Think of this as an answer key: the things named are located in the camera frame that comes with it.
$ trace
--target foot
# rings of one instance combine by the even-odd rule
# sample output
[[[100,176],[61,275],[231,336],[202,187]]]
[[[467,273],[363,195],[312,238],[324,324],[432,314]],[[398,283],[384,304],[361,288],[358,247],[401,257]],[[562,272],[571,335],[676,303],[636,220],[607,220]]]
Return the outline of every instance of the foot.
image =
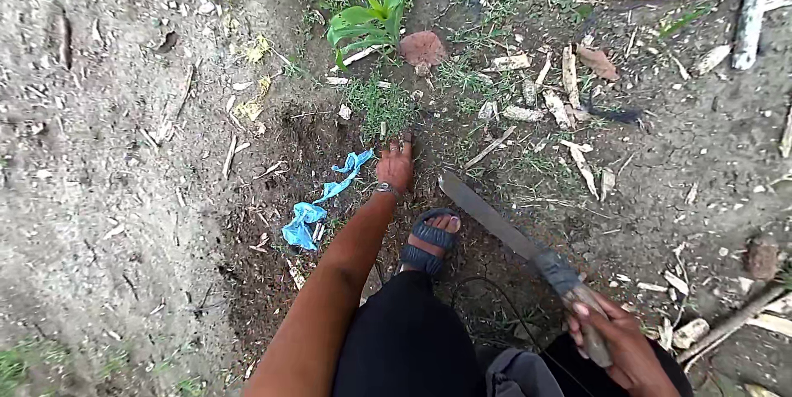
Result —
[[[442,230],[446,230],[449,233],[456,233],[460,231],[461,222],[459,217],[451,216],[451,215],[442,215],[436,216],[434,218],[430,218],[429,220],[425,220],[424,223],[431,227],[440,228]],[[410,233],[410,236],[407,238],[407,243],[418,247],[419,249],[427,252],[429,254],[435,255],[439,259],[443,259],[445,256],[445,250],[442,247],[434,246],[426,241],[418,239],[417,236]],[[401,266],[401,270],[417,270],[416,268],[412,267],[408,263],[404,263]]]

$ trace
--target wristwatch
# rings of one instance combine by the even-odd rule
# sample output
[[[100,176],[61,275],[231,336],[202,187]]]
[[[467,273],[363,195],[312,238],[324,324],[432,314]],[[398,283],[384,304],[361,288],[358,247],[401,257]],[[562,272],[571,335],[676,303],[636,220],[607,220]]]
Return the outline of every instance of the wristwatch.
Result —
[[[380,182],[377,184],[377,188],[374,191],[379,191],[380,193],[392,193],[396,199],[401,199],[401,194],[394,189],[394,187],[388,182]]]

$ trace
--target black cord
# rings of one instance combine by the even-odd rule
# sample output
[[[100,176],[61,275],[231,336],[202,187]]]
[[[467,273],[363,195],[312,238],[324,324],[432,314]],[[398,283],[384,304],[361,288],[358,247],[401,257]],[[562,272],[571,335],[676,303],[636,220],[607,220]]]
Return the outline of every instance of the black cord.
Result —
[[[459,283],[456,284],[456,286],[454,287],[454,291],[451,292],[451,295],[450,295],[450,308],[454,309],[454,311],[456,311],[456,298],[457,298],[458,293],[460,292],[460,289],[462,288],[463,285],[469,283],[470,281],[476,281],[476,280],[484,281],[487,284],[493,286],[496,290],[500,291],[500,294],[502,295],[504,300],[506,300],[506,303],[509,304],[509,307],[511,308],[511,311],[514,312],[514,315],[516,315],[517,319],[520,320],[520,324],[523,325],[523,328],[525,329],[526,334],[528,334],[528,336],[530,337],[531,342],[533,342],[534,347],[538,350],[540,348],[540,344],[536,341],[536,338],[534,338],[533,334],[530,333],[530,330],[528,329],[528,324],[523,319],[523,316],[520,315],[520,312],[517,311],[517,307],[509,299],[509,296],[506,295],[506,292],[503,291],[503,289],[495,281],[492,281],[489,278],[479,277],[479,276],[463,278]],[[577,383],[578,386],[580,386],[580,388],[582,388],[584,391],[586,391],[586,393],[589,394],[591,397],[594,397],[594,394],[592,394],[587,387],[583,386],[583,383],[579,382],[578,379],[575,378],[574,375],[572,375],[572,372],[569,372],[569,370],[567,370],[567,368],[565,368],[561,363],[557,362],[556,359],[553,358],[553,356],[549,354],[549,352],[546,351],[546,352],[544,352],[544,354],[553,363],[555,363],[556,366],[558,366],[561,369],[561,371],[566,372],[566,374],[569,376],[569,378],[571,378],[575,383]]]

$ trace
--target machete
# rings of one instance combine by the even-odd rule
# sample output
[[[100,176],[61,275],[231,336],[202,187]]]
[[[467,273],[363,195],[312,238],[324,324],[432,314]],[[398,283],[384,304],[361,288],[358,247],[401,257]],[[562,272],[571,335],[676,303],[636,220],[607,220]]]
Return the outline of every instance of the machete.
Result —
[[[533,261],[570,311],[572,302],[582,301],[600,314],[605,315],[589,286],[581,283],[578,279],[578,272],[558,253],[551,250],[547,244],[520,233],[450,171],[443,171],[438,183],[441,190],[465,213],[479,221],[485,229],[497,236],[514,253]],[[611,355],[599,331],[590,325],[583,325],[580,329],[589,357],[602,368],[612,365]]]

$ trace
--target black tape wrap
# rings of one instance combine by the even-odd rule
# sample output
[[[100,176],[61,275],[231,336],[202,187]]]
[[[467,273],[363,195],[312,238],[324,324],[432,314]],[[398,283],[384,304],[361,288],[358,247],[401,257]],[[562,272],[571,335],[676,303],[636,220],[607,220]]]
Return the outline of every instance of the black tape wrap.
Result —
[[[580,284],[578,271],[554,250],[543,250],[534,258],[534,263],[539,267],[545,280],[560,296],[564,296],[565,293]]]

